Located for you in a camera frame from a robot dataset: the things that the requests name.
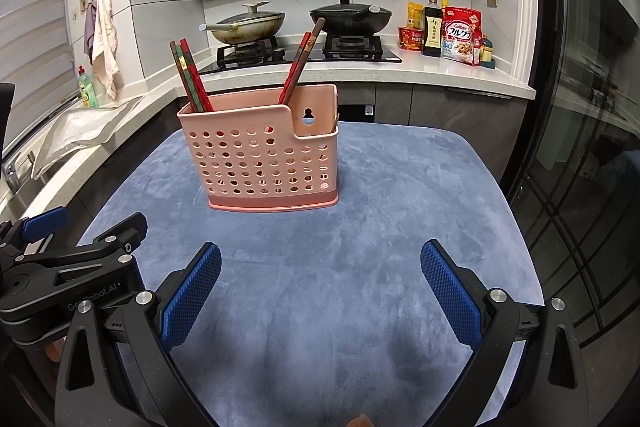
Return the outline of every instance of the blue gripper pad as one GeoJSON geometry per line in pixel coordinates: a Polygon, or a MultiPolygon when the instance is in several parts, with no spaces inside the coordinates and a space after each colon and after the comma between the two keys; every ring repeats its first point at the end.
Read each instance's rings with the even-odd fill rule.
{"type": "Polygon", "coordinates": [[[27,219],[22,226],[22,238],[28,243],[35,243],[54,232],[66,227],[69,213],[64,206],[58,206],[36,217],[27,219]]]}
{"type": "Polygon", "coordinates": [[[187,339],[209,292],[218,280],[221,267],[220,248],[211,245],[167,304],[162,314],[160,332],[160,342],[166,352],[187,339]]]}
{"type": "Polygon", "coordinates": [[[430,241],[422,247],[420,267],[458,342],[476,350],[482,343],[480,310],[430,241]]]}

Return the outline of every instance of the black wok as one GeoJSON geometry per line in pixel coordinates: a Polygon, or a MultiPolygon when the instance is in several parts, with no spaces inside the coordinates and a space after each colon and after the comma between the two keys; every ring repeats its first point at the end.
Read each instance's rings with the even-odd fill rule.
{"type": "Polygon", "coordinates": [[[320,17],[326,21],[322,31],[343,37],[373,35],[391,19],[389,10],[368,4],[351,4],[350,0],[311,10],[309,15],[314,22],[320,17]]]}

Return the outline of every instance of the basket hole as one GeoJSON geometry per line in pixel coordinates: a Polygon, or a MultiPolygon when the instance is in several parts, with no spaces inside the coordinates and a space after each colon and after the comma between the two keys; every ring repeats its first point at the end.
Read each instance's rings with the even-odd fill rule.
{"type": "Polygon", "coordinates": [[[302,123],[305,125],[313,125],[316,121],[316,117],[314,117],[313,111],[311,111],[310,107],[305,109],[305,116],[302,117],[302,123]]]}

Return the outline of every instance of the utensil basket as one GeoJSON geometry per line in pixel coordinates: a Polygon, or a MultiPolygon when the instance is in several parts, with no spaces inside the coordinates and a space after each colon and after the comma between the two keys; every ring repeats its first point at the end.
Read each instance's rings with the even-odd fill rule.
{"type": "Polygon", "coordinates": [[[281,87],[209,97],[213,112],[178,111],[209,206],[279,212],[331,206],[336,183],[337,88],[298,86],[289,105],[281,87]]]}

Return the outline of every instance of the table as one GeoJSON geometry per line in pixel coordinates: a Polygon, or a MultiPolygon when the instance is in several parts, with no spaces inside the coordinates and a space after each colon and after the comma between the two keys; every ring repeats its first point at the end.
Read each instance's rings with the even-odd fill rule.
{"type": "MultiPolygon", "coordinates": [[[[361,412],[377,426],[422,425],[471,354],[420,271],[428,239],[485,286],[543,303],[513,215],[460,136],[341,123],[338,187],[330,208],[210,210],[178,131],[122,184],[81,240],[145,214],[148,235],[135,256],[154,290],[203,242],[219,245],[220,278],[171,355],[222,427],[341,427],[361,412]]],[[[499,411],[521,352],[514,344],[482,421],[499,411]]],[[[143,393],[140,375],[130,371],[143,393]]],[[[150,398],[141,401],[154,417],[150,398]]]]}

